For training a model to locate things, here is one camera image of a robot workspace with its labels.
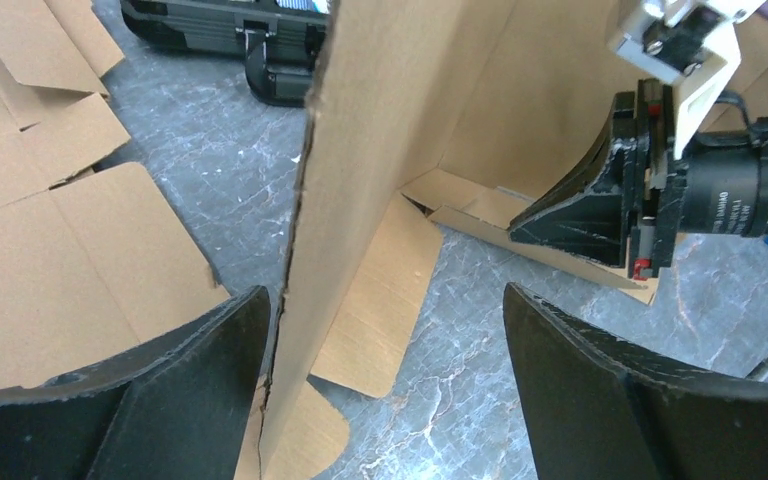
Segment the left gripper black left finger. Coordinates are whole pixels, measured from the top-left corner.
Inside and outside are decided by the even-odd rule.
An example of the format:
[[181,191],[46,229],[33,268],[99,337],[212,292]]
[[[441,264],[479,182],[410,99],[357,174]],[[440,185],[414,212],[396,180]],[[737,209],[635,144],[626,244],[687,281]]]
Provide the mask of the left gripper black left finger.
[[230,479],[271,318],[257,286],[34,388],[0,390],[0,479]]

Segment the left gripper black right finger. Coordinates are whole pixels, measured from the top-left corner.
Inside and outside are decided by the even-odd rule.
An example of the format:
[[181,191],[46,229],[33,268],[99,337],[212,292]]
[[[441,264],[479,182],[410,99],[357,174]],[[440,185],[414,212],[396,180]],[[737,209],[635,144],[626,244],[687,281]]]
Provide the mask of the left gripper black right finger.
[[768,479],[768,383],[658,354],[516,283],[503,320],[542,479]]

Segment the cardboard box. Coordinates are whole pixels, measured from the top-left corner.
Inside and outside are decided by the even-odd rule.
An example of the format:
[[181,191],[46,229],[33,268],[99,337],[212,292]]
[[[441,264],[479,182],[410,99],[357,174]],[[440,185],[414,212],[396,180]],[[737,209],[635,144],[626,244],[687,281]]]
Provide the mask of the cardboard box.
[[690,236],[657,280],[511,243],[641,72],[622,1],[342,1],[308,99],[277,340],[239,479],[533,479],[502,315],[519,282],[649,349],[768,355],[768,247]]

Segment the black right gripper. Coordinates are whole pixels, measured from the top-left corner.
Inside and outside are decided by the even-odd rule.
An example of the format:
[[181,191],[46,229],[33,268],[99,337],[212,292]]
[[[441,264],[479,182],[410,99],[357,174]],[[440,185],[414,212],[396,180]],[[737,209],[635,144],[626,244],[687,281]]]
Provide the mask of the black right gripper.
[[677,150],[671,87],[641,80],[616,94],[590,149],[511,220],[509,239],[646,281],[671,266],[682,234],[768,237],[768,117],[751,120],[737,93],[717,101],[743,127],[696,133]]

